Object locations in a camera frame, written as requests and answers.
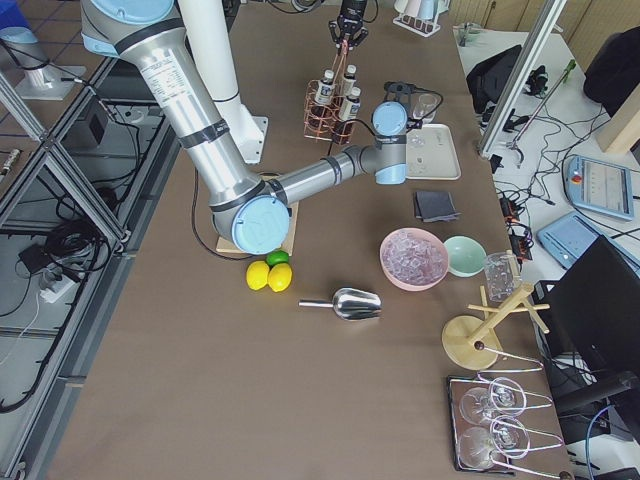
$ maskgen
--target power strip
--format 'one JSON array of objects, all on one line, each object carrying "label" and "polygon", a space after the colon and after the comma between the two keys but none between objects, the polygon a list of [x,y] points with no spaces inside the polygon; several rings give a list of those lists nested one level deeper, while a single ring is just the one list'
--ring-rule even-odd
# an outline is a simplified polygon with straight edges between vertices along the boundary
[{"label": "power strip", "polygon": [[76,282],[71,280],[66,275],[62,275],[62,278],[56,283],[47,288],[40,290],[40,296],[46,303],[55,303],[60,297],[69,291]]}]

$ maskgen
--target pink bowl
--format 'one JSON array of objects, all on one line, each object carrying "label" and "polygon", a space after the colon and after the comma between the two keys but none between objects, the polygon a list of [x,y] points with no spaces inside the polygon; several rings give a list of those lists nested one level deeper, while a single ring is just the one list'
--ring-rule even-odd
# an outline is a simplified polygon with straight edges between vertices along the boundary
[{"label": "pink bowl", "polygon": [[440,282],[449,268],[444,244],[420,228],[391,232],[380,245],[380,265],[396,287],[410,292],[427,290]]}]

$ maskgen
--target lime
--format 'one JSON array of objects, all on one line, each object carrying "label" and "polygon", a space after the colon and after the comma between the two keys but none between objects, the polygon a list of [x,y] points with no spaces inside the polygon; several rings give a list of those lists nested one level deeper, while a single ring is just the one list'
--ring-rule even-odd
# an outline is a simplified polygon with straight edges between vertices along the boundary
[{"label": "lime", "polygon": [[260,290],[267,284],[269,265],[263,260],[252,262],[247,267],[246,280],[251,290]]},{"label": "lime", "polygon": [[279,263],[271,269],[269,272],[268,283],[271,290],[274,292],[281,292],[286,290],[291,285],[291,277],[293,271],[288,263]]},{"label": "lime", "polygon": [[289,254],[283,250],[276,250],[267,255],[265,261],[270,267],[278,265],[279,263],[289,263]]}]

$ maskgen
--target metal ice scoop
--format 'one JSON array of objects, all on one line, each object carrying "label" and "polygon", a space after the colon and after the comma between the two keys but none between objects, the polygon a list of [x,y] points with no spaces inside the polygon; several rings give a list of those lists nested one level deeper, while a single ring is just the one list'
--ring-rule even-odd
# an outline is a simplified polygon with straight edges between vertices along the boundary
[{"label": "metal ice scoop", "polygon": [[301,307],[331,308],[344,320],[365,320],[378,318],[382,301],[375,293],[365,292],[357,288],[341,288],[333,295],[332,302],[323,300],[300,300]]}]

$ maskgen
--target lemon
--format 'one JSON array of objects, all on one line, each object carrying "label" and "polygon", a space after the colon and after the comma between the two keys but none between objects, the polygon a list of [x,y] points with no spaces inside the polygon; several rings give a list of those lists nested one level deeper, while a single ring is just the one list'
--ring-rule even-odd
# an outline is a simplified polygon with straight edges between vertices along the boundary
[{"label": "lemon", "polygon": [[281,292],[286,290],[291,285],[291,277],[293,271],[288,263],[279,263],[275,265],[269,272],[268,283],[271,290],[274,292]]},{"label": "lemon", "polygon": [[267,284],[269,265],[264,260],[252,262],[247,267],[246,280],[251,290],[260,290]]}]

